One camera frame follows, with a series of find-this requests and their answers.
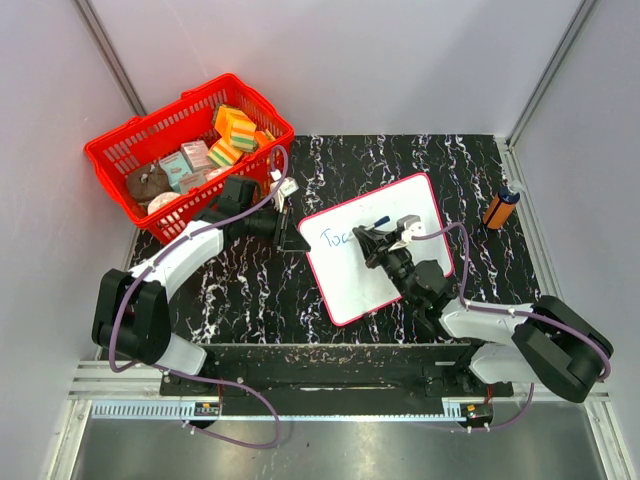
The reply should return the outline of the blue capped whiteboard marker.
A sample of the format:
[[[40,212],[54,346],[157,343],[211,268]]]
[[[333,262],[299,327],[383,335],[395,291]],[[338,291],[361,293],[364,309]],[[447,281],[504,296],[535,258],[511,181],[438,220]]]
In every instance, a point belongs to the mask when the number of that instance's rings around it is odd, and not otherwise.
[[[387,224],[389,221],[390,221],[390,217],[389,216],[383,216],[383,217],[377,219],[376,221],[366,225],[365,229],[366,230],[377,229],[377,228]]]

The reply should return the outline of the pink framed whiteboard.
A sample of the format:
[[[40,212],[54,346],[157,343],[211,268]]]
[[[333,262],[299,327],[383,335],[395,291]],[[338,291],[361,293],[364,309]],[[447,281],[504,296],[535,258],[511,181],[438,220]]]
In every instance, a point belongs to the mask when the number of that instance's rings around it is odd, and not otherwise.
[[[400,299],[381,267],[365,266],[352,229],[389,216],[390,221],[377,229],[390,231],[406,215],[418,215],[426,235],[443,228],[431,181],[425,173],[347,200],[299,223],[300,233],[311,246],[307,253],[309,265],[334,325],[345,326]],[[415,237],[407,246],[413,262],[435,261],[443,274],[450,276],[454,266],[448,241],[442,235],[429,240],[425,236]]]

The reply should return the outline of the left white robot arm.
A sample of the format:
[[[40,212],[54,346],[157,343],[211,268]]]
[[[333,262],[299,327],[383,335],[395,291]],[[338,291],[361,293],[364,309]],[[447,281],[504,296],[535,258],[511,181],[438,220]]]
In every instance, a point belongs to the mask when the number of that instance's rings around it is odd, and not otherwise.
[[[177,290],[206,262],[243,237],[261,237],[282,252],[308,252],[286,203],[298,189],[281,177],[269,194],[255,202],[254,180],[233,175],[221,194],[200,210],[177,238],[153,257],[128,271],[109,270],[102,278],[92,327],[92,340],[106,349],[112,370],[155,366],[182,373],[182,384],[195,395],[211,392],[217,381],[207,365],[206,351],[173,333],[169,302]]]

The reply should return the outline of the striped sponge lower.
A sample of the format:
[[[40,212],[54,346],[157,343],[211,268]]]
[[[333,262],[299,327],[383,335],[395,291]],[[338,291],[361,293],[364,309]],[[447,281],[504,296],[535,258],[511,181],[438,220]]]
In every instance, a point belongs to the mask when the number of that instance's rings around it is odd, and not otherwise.
[[[220,138],[208,150],[207,158],[220,167],[232,167],[240,161],[243,155],[243,151]]]

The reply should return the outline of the pink box lower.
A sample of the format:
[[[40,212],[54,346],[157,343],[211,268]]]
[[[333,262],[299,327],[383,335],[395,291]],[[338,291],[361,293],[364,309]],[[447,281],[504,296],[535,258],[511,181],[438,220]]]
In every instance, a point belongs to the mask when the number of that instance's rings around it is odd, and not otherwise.
[[[203,171],[184,175],[179,179],[178,186],[182,195],[187,194],[194,188],[199,188],[207,183],[206,174]]]

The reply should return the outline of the striped sponge stack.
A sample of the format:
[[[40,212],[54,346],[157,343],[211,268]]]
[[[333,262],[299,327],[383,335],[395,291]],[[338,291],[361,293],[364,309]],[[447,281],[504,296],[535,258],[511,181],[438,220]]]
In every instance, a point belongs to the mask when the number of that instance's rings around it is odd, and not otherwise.
[[[214,111],[212,123],[220,137],[232,147],[243,152],[255,149],[257,125],[242,110],[220,104]]]

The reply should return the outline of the pink small box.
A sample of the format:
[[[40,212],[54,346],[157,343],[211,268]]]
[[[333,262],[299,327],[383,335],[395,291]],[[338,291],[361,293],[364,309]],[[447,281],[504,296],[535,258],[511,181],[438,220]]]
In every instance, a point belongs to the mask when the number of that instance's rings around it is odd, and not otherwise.
[[[208,157],[209,148],[203,140],[186,142],[181,145],[181,153],[192,172],[212,169],[214,164]]]

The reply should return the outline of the teal small box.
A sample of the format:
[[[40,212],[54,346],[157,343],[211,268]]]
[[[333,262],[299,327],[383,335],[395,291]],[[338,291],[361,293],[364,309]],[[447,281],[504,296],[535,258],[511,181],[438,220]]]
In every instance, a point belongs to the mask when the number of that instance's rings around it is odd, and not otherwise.
[[[180,151],[176,151],[158,161],[166,173],[169,185],[174,192],[180,193],[180,180],[193,173],[188,161]]]

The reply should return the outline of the pink round pastry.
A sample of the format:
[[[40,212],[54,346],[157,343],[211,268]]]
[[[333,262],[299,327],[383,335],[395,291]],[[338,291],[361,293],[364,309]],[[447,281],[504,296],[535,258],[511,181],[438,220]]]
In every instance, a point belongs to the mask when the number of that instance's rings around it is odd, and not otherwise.
[[[180,194],[174,191],[163,192],[151,200],[147,206],[147,214],[152,215],[155,212],[161,210],[169,203],[175,201],[180,197]]]

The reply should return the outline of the brown round bread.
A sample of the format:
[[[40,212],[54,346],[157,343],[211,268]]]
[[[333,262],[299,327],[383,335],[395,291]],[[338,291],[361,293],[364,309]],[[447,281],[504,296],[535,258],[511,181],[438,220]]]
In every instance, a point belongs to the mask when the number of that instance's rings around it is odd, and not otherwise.
[[[129,195],[137,203],[148,203],[171,190],[167,173],[158,163],[150,163],[130,173],[126,179]]]

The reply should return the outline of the red plastic shopping basket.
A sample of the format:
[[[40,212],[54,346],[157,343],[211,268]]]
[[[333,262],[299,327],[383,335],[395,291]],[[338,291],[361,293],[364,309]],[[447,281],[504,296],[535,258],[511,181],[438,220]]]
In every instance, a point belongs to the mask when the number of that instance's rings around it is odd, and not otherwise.
[[[180,235],[192,217],[214,196],[222,193],[228,176],[242,175],[256,180],[261,187],[261,195],[265,196],[271,182],[269,168],[283,166],[281,154],[277,154],[271,163],[271,148],[261,148],[240,159],[218,178],[148,214],[130,195],[127,177],[142,166],[179,150],[183,143],[204,140],[212,145],[219,138],[212,119],[215,108],[220,104],[242,110],[259,128],[269,130],[277,144],[286,150],[291,149],[293,126],[257,90],[231,73],[183,92],[173,103],[144,117],[132,117],[84,147],[106,193],[120,205],[137,228],[150,232],[164,245]]]

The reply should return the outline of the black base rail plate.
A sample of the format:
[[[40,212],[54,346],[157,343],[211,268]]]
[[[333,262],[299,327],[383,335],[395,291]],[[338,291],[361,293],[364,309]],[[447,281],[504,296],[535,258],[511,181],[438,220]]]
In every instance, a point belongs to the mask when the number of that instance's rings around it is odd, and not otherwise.
[[[209,378],[261,393],[282,417],[435,415],[443,399],[509,398],[513,387],[487,387],[466,363],[469,344],[216,344]]]

